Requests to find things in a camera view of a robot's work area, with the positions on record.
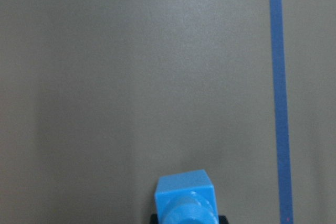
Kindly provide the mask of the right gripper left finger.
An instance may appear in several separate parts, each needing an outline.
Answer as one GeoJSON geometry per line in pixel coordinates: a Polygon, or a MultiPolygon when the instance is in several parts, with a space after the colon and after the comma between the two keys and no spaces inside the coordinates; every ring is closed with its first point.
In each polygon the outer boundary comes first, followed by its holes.
{"type": "Polygon", "coordinates": [[[158,216],[157,215],[151,215],[149,224],[159,224],[158,216]]]}

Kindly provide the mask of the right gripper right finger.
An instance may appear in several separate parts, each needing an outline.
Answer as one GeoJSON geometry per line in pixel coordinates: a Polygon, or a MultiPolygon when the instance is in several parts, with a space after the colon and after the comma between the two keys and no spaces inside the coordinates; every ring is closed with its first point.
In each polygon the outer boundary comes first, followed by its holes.
{"type": "Polygon", "coordinates": [[[225,215],[218,216],[218,223],[219,224],[228,224],[228,219],[225,215]]]}

